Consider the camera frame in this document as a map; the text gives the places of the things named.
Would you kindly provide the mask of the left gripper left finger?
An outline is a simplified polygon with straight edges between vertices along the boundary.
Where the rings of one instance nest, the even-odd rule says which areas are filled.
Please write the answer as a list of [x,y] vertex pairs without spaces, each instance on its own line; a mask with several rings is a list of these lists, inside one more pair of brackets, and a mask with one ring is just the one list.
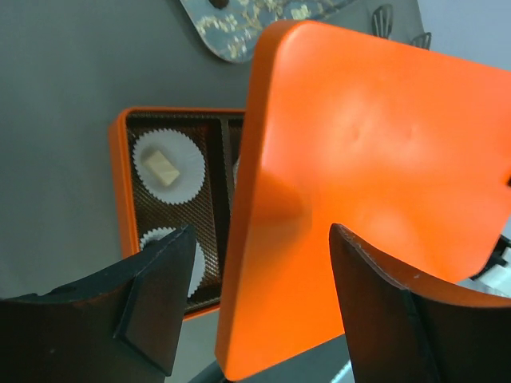
[[195,230],[182,227],[47,294],[2,300],[2,381],[164,381],[175,363],[195,250]]

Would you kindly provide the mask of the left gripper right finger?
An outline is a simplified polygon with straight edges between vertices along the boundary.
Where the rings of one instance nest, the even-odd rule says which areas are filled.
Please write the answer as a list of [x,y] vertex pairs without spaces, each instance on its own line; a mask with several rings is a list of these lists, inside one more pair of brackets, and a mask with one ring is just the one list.
[[508,382],[510,300],[446,282],[340,224],[331,266],[357,382]]

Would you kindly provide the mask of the metal tongs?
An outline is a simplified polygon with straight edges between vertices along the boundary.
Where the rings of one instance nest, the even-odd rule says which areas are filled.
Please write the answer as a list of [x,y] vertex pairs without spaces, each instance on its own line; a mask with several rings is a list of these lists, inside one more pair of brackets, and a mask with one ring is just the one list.
[[[379,6],[372,13],[370,21],[373,36],[390,40],[394,24],[394,7],[389,3]],[[432,33],[424,32],[411,38],[408,41],[408,45],[419,49],[430,50],[431,42]]]

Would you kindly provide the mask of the white square chocolate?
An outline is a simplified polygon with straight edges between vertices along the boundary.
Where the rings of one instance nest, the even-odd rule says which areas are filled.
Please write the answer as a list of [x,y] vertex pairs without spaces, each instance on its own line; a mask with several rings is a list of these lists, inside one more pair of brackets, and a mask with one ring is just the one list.
[[149,155],[143,165],[165,187],[170,186],[180,177],[180,171],[160,151]]

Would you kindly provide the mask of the orange chocolate box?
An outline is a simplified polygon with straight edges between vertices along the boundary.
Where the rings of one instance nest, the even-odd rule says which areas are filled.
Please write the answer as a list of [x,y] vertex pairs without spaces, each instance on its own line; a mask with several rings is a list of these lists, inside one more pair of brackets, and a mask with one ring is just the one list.
[[[124,110],[109,127],[113,190],[121,238],[121,255],[140,250],[144,234],[158,227],[196,229],[204,251],[204,277],[188,298],[185,319],[220,308],[220,295],[228,245],[234,179],[232,166],[239,153],[244,122],[242,109],[193,109],[136,106]],[[159,201],[144,187],[133,162],[136,141],[158,128],[186,134],[205,159],[205,180],[198,195],[187,203]]]

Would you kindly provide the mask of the orange box lid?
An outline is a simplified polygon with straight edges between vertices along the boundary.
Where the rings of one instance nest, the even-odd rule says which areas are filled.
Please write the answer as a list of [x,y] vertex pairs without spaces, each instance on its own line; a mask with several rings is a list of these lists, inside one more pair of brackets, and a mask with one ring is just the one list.
[[510,217],[510,74],[312,21],[253,56],[216,358],[243,380],[344,331],[331,225],[449,282]]

